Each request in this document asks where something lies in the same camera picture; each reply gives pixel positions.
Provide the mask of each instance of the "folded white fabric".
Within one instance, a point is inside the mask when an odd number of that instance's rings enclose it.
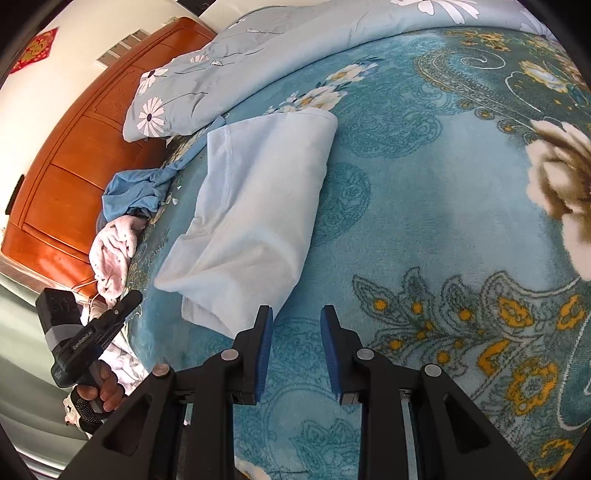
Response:
[[[195,217],[154,279],[183,295],[185,320],[234,338],[260,305],[279,312],[308,254],[336,128],[307,108],[208,134]]]

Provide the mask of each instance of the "white flower print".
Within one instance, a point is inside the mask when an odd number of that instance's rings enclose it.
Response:
[[[152,84],[156,81],[156,77],[160,77],[164,75],[168,69],[154,69],[150,70],[149,72],[143,73],[142,76],[139,78],[139,88],[137,95],[141,95],[145,93],[145,91],[152,86]]]
[[[521,13],[525,15],[525,17],[527,18],[527,20],[530,21],[532,26],[530,27],[528,24],[522,23],[521,28],[519,30],[521,30],[522,32],[542,35],[543,37],[546,37],[549,40],[558,41],[558,39],[554,36],[550,29],[546,27],[540,20],[538,20],[536,17],[530,14],[527,10],[522,10]]]
[[[332,110],[340,102],[341,98],[347,94],[347,92],[335,92],[335,88],[333,85],[327,85],[310,90],[293,103],[294,111],[303,110],[308,107],[320,108],[321,110],[327,111]]]
[[[158,97],[151,98],[142,107],[143,111],[139,113],[139,117],[142,121],[138,123],[138,130],[142,131],[143,129],[146,137],[160,137],[160,134],[164,133],[164,130],[162,129],[164,120],[158,118],[158,116],[164,113],[162,104],[162,100]]]
[[[455,5],[464,10],[472,18],[476,18],[478,20],[478,10],[470,5],[476,3],[472,0],[390,0],[390,2],[395,5],[400,5],[401,7],[418,4],[418,9],[421,12],[429,15],[435,14],[435,9],[433,7],[433,2],[435,2],[445,9],[447,14],[452,18],[456,25],[466,23],[462,13],[456,7],[454,7]]]
[[[189,62],[191,62],[191,63],[199,63],[200,61],[204,61],[204,60],[209,60],[209,57],[207,55],[196,55],[194,57],[191,57],[189,59]]]
[[[361,76],[363,72],[367,72],[370,69],[376,68],[377,63],[370,63],[369,65],[353,63],[352,65],[346,66],[344,69],[340,69],[338,72],[334,72],[332,75],[328,75],[326,80],[332,85],[343,85],[349,82],[360,82],[364,77]]]
[[[541,137],[526,148],[531,161],[527,196],[562,221],[574,269],[591,280],[591,140],[574,125],[531,121]]]

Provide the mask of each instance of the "silver screw head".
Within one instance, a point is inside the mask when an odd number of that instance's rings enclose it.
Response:
[[[230,361],[235,360],[238,358],[238,350],[234,350],[233,348],[229,348],[222,352],[222,360]]]
[[[374,351],[369,348],[360,348],[357,350],[357,358],[360,360],[371,360],[374,355]]]
[[[155,377],[158,378],[166,377],[166,375],[168,375],[168,372],[170,372],[169,364],[156,364],[152,369],[152,373]]]
[[[429,377],[438,377],[439,375],[441,375],[441,367],[435,364],[425,365],[425,373]]]

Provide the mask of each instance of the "wrinkled fabric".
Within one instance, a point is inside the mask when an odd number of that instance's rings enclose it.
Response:
[[[233,338],[260,305],[279,312],[308,254],[336,128],[308,108],[208,135],[195,217],[154,279],[183,295],[185,320]]]
[[[201,50],[146,72],[127,111],[123,138],[133,142],[190,135],[285,75],[401,33],[458,25],[549,32],[518,2],[479,0],[458,6],[426,0],[339,0],[257,10]]]
[[[137,234],[146,220],[123,215],[109,222],[96,235],[88,258],[97,279],[97,289],[111,308],[123,293],[129,260],[138,244]]]
[[[178,160],[164,168],[125,170],[115,174],[102,198],[105,219],[110,222],[126,215],[130,209],[146,209],[153,213],[158,211],[172,178],[205,147],[207,133],[225,123],[223,117],[216,118]]]

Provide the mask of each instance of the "bed sheet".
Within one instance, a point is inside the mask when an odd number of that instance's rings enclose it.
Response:
[[[555,42],[458,27],[334,54],[230,110],[228,123],[306,106],[339,120],[310,252],[275,320],[267,389],[258,406],[235,407],[236,455],[273,479],[356,478],[361,411],[335,402],[320,339],[320,309],[334,304],[396,364],[439,363],[536,478],[552,476],[591,416],[591,288],[560,221],[526,195],[525,148],[538,138],[532,119],[589,134],[590,105]],[[130,267],[145,300],[129,337],[148,369],[193,367],[232,344],[182,320],[180,295],[151,284],[206,169],[204,150],[174,179]]]

